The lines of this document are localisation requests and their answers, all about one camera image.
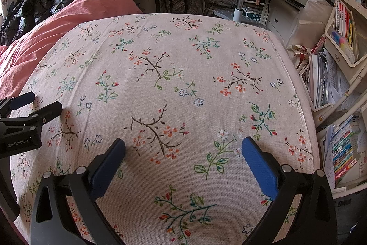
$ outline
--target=book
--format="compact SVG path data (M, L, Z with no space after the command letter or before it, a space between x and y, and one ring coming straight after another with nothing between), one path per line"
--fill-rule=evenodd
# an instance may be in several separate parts
M350 46L352 46L352 31L353 31L353 22L352 22L352 18L349 19L349 35L348 35L348 43Z
M345 23L344 23L344 5L342 2L340 2L340 23L341 23L341 26L340 26L340 35L344 36L344 31L345 31Z
M336 2L335 10L335 30L340 33L340 19L339 19L339 2Z
M347 38L348 35L348 26L349 26L349 13L347 11L347 7L344 6L344 15L345 15L345 33L344 33L344 38Z
M340 125L331 138L332 161L334 166L334 179L340 179L359 160L358 138L360 132L359 121L356 115L351 115Z

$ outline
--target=brown branch print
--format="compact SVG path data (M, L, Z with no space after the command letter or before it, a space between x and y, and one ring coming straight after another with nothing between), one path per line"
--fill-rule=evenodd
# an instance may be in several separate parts
M71 140L74 140L74 137L78 138L78 133L80 133L81 131L79 132L74 132L72 130L73 128L73 124L72 125L68 125L67 123L67 119L70 118L70 111L67 111L66 115L65 115L65 125L67 126L67 129L64 130L62 129L62 127L60 126L60 129L59 129L59 133L57 133L53 138L52 140L54 140L57 136L61 135L62 138L64 138L66 135L68 135L68 138L67 138L67 144L69 145L69 149L73 149L73 147L70 145L70 141Z
M178 131L176 128L171 128L170 126L166 125L166 127L163 129L163 134L159 134L158 130L159 130L159 125L165 125L166 123L164 121L162 121L163 115L164 113L167 111L167 105L164 106L163 109L159 109L158 113L160 113L158 119L155 119L154 117L152 117L152 122L143 122L141 118L136 119L135 117L131 117L132 121L131 121L131 125L130 125L130 130L133 130L133 124L134 123L138 123L141 126L144 126L146 128L148 128L149 130L151 130L151 132L154 134L153 137L148 137L147 140L150 140L148 142L148 144L152 144L155 140L158 141L159 146L162 150L162 154L163 156L165 156L165 152L164 149L170 149L170 148L175 148L179 145L182 144L182 142L176 144L176 145L170 145L170 141L168 142L164 142L163 141L163 137L172 137L174 132L178 132L182 135L186 135L189 132L185 131L185 128L182 127L180 131Z

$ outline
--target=red flower print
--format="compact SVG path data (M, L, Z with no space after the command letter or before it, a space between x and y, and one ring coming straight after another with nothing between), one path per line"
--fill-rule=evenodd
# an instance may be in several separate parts
M219 82L226 82L226 80L223 78L223 76L217 77L217 80Z
M291 156L293 156L294 155L294 153L296 153L297 152L297 147L296 146L294 146L294 145L289 145L289 149L288 149L288 152L290 152L291 153Z
M240 93L244 93L246 90L244 87L242 87L242 84L237 85L235 89L238 90Z
M166 218L168 218L168 215L162 215L159 217L160 220L165 220Z
M302 144L306 143L306 139L302 135L298 137L298 141L300 141Z
M222 89L222 90L221 90L221 94L222 94L223 96L227 97L228 95L231 95L231 94L232 94L232 92L231 92L231 91L228 91L228 89L227 89L227 88L224 88L224 89Z
M239 69L240 68L240 66L237 65L236 63L231 63L231 66L233 66L234 69Z
M168 135L168 137L172 137L173 132L177 132L177 129L176 128L171 128L170 126L166 126L166 130L163 130L163 133L165 135Z
M298 161L300 161L301 163L304 163L306 160L306 155L300 153L300 156L298 157Z

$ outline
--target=pink blanket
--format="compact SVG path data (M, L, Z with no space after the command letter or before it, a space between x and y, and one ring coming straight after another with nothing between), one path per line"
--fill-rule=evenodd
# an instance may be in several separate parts
M141 13L133 0L75 0L9 47L0 46L0 99L18 96L40 60L78 24Z

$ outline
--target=floral fabric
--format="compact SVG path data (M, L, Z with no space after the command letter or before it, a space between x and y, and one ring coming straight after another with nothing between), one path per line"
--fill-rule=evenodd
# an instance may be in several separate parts
M241 244L271 202L242 156L246 136L280 164L319 167L300 79L278 39L250 25L175 14L83 23L50 49L28 91L35 102L12 116L54 101L64 110L39 150L11 158L27 240L42 174L88 165L116 138L126 157L97 202L126 244ZM70 209L91 240L72 200Z

